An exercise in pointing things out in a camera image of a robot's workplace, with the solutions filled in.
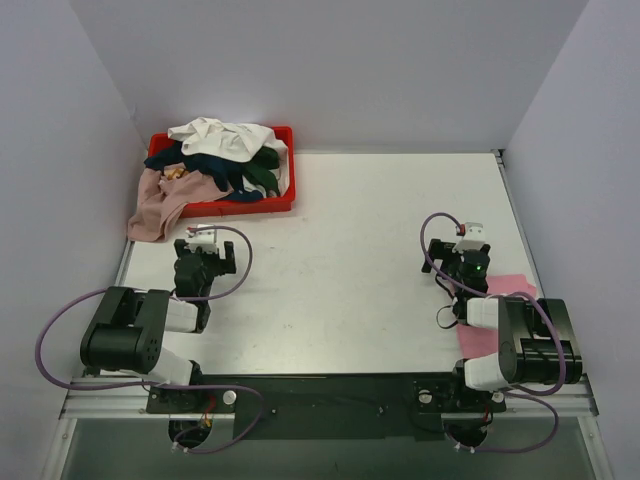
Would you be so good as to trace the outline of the white and green t-shirt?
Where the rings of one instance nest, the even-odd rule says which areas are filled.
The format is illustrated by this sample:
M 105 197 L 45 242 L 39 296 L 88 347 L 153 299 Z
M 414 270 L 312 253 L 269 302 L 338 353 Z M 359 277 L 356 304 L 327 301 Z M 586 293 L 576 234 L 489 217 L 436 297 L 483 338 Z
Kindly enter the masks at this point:
M 272 196 L 285 193 L 290 186 L 289 148 L 276 137 L 272 128 L 253 123 L 226 123 L 198 117 L 191 122 L 170 127 L 168 138 L 182 143 L 186 155 L 208 154 L 237 162 L 241 167 L 257 165 L 260 152 L 274 157 L 263 167 L 269 173 L 261 188 Z

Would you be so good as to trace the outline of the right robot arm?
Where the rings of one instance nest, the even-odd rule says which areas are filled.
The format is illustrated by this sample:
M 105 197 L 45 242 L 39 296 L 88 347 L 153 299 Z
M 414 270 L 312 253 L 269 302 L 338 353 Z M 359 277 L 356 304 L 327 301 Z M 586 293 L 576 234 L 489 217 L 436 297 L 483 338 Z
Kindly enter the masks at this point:
M 461 375 L 446 385 L 446 396 L 458 409 L 469 409 L 482 391 L 517 388 L 551 395 L 565 384 L 579 382 L 583 361 L 566 304 L 561 299 L 535 299 L 528 292 L 491 293 L 487 271 L 490 246 L 462 250 L 432 239 L 421 244 L 424 273 L 435 274 L 447 291 L 452 328 L 459 340 L 473 346 L 489 335 L 489 351 L 467 353 Z

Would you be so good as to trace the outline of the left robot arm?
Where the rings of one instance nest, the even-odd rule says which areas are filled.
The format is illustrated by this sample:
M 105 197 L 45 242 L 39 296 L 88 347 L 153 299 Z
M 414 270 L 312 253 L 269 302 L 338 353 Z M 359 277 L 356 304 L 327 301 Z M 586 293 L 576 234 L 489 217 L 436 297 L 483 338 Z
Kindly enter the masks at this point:
M 195 362 L 163 346 L 166 332 L 199 334 L 211 308 L 214 280 L 237 272 L 234 244 L 218 247 L 215 233 L 174 242 L 174 289 L 146 292 L 110 287 L 80 345 L 84 366 L 136 375 L 146 382 L 172 385 L 170 400 L 184 412 L 199 409 L 206 388 L 195 380 Z

